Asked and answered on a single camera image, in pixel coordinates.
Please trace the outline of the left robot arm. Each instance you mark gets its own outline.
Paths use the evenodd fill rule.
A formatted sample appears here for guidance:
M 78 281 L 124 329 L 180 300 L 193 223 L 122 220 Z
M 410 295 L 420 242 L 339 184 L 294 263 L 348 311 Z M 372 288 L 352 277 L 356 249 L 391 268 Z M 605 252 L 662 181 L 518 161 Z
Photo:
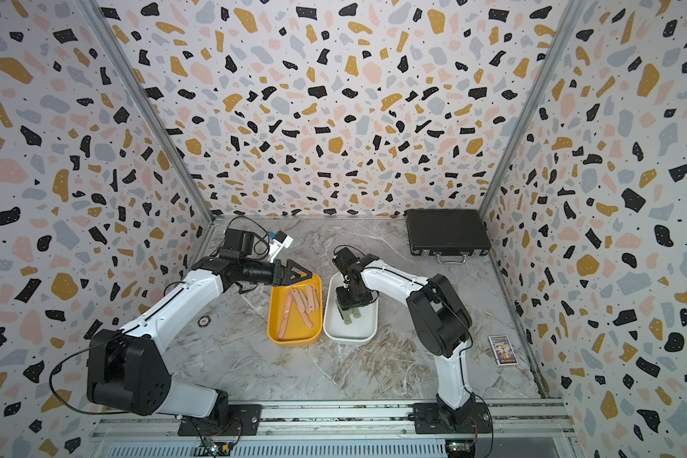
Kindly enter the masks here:
M 118 330 L 97 332 L 88 356 L 89 401 L 140 416 L 161 413 L 226 425 L 227 393 L 174 380 L 163 355 L 177 334 L 231 287 L 292 286 L 312 279 L 299 263 L 278 260 L 286 234 L 271 240 L 261 255 L 254 252 L 254 238 L 249 231 L 231 230 L 221 247 L 199 259 L 150 309 Z

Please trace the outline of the long pink fruit knife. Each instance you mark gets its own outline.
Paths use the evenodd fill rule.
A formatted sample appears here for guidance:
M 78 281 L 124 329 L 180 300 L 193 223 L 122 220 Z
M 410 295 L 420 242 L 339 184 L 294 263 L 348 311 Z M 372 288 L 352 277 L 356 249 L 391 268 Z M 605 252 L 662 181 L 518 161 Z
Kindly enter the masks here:
M 292 292 L 289 292 L 286 297 L 286 302 L 284 306 L 284 311 L 282 311 L 282 320 L 280 323 L 279 327 L 279 332 L 278 332 L 278 338 L 280 340 L 284 339 L 287 328 L 288 328 L 288 323 L 289 323 L 289 317 L 291 310 L 293 308 L 293 305 L 295 305 L 295 299 L 294 295 Z

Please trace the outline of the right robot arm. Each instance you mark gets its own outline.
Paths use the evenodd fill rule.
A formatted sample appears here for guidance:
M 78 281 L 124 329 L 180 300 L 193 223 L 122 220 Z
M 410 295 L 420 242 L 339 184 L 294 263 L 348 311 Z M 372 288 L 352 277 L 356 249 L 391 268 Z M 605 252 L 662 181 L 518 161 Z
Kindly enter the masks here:
M 416 276 L 348 247 L 336 251 L 334 265 L 343 276 L 336 299 L 343 309 L 371 305 L 385 295 L 408 309 L 417 337 L 434 357 L 438 379 L 435 415 L 446 431 L 471 423 L 477 397 L 464 355 L 471 347 L 471 315 L 447 277 Z

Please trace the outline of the pink folding knife angled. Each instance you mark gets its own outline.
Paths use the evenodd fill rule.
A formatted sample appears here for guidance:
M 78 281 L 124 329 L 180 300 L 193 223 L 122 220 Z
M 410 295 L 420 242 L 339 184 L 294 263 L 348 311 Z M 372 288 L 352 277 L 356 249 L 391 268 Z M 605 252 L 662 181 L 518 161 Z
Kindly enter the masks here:
M 312 314 L 316 310 L 320 309 L 320 304 L 318 300 L 318 294 L 316 288 L 311 284 L 305 287 L 305 296 L 307 298 L 306 313 Z

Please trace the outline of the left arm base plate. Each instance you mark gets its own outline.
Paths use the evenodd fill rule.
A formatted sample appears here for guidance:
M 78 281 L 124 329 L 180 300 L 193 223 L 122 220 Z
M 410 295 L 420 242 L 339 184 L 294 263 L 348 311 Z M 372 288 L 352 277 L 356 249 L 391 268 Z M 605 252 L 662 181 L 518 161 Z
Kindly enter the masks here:
M 232 404 L 214 408 L 206 418 L 184 417 L 177 435 L 179 437 L 213 437 L 221 435 L 255 436 L 261 411 L 260 404 Z

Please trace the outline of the white storage box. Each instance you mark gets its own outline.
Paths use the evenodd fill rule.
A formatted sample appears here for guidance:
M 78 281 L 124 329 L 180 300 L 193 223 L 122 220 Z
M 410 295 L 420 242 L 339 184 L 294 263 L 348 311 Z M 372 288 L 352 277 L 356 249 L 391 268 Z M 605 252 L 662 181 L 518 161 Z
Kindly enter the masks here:
M 352 323 L 345 324 L 336 299 L 336 288 L 344 285 L 341 273 L 335 274 L 330 282 L 324 311 L 324 333 L 335 343 L 343 345 L 365 345 L 369 343 L 378 330 L 379 300 L 371 305 L 359 307 L 361 317 L 356 319 L 350 313 Z

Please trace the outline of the pink folding knife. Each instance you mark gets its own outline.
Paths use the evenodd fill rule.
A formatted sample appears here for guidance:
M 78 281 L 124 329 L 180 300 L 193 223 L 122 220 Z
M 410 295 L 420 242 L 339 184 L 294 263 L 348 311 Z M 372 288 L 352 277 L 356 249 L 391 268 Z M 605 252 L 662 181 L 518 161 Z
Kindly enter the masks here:
M 299 313 L 307 314 L 307 298 L 305 297 L 305 294 L 299 292 L 297 289 L 293 289 L 291 294 L 294 297 L 294 301 L 298 307 Z

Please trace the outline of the yellow storage box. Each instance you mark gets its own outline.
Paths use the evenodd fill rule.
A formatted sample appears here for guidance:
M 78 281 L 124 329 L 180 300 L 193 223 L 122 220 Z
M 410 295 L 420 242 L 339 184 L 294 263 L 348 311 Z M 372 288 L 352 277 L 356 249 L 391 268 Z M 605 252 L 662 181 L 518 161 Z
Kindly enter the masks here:
M 319 310 L 309 314 L 309 318 L 311 322 L 313 322 L 313 328 L 308 328 L 303 323 L 296 305 L 293 305 L 285 337 L 280 340 L 278 338 L 278 332 L 287 294 L 293 288 L 298 288 L 301 292 L 305 293 L 305 287 L 309 284 L 316 288 L 320 304 Z M 311 280 L 300 282 L 299 284 L 292 286 L 276 286 L 272 289 L 267 332 L 269 339 L 273 343 L 281 347 L 305 347 L 306 345 L 312 345 L 321 337 L 323 332 L 323 318 L 323 289 L 321 278 L 318 275 L 313 275 Z

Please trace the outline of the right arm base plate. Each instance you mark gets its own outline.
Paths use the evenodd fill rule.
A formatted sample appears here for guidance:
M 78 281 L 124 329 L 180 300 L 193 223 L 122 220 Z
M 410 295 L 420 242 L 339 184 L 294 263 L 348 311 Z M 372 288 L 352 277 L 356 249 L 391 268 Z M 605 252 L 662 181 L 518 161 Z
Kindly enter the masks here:
M 438 403 L 417 403 L 412 406 L 408 419 L 414 423 L 417 434 L 490 434 L 492 416 L 485 403 L 465 404 L 452 410 Z

